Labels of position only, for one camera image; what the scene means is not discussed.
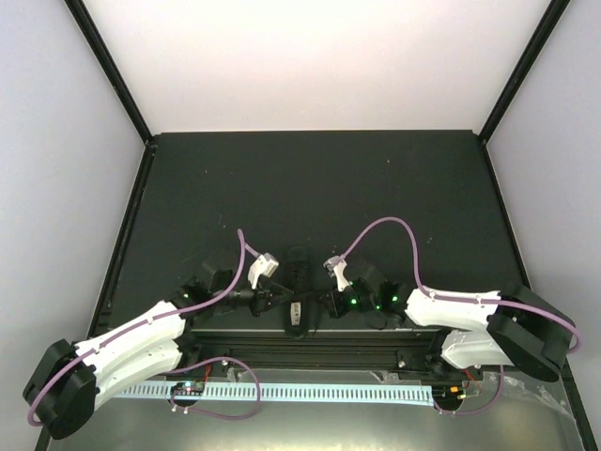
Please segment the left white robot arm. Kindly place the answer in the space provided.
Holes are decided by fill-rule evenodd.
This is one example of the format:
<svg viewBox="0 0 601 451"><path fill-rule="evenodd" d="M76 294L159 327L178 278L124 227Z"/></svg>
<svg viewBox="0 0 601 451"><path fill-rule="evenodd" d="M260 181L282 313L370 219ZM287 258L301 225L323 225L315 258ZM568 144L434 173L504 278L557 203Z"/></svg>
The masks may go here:
<svg viewBox="0 0 601 451"><path fill-rule="evenodd" d="M236 359L203 352L193 324L203 316L247 308L254 316L277 304L270 272L217 270L189 279L144 314L84 341L60 339L42 355L23 389L27 422L55 440L68 438L109 399L149 378L190 375Z"/></svg>

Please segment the black sneaker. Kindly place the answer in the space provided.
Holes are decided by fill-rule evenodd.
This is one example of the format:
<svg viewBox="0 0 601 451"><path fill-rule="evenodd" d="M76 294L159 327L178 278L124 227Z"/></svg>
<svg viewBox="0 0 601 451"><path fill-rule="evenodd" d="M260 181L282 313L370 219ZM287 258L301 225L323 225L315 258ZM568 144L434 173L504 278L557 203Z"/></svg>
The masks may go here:
<svg viewBox="0 0 601 451"><path fill-rule="evenodd" d="M302 339L310 328L313 304L313 265L305 247L297 245L287 251L283 285L292 292L285 303L285 333L293 339Z"/></svg>

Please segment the black shoelace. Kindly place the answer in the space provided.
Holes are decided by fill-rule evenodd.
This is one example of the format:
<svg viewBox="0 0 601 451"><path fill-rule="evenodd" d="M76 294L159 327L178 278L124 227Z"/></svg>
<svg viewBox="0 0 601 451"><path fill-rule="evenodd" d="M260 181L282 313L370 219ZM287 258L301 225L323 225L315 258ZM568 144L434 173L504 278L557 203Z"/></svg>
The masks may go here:
<svg viewBox="0 0 601 451"><path fill-rule="evenodd" d="M308 291L294 291L283 288L284 293L276 297L275 311L282 320L284 332L300 338L307 333L315 332L322 322L325 309L325 289L309 289Z"/></svg>

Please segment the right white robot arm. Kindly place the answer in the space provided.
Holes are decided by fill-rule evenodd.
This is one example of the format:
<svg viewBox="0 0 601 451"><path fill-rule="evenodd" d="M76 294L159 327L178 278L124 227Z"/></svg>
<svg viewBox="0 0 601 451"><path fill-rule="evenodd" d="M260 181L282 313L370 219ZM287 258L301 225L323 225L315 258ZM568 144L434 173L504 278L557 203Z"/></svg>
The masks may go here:
<svg viewBox="0 0 601 451"><path fill-rule="evenodd" d="M325 265L334 280L334 317L374 313L416 328L441 328L443 338L426 364L439 378L478 365L512 366L539 381L557 381L576 327L565 314L520 284L484 293L453 292L398 284L366 266L353 271L344 260Z"/></svg>

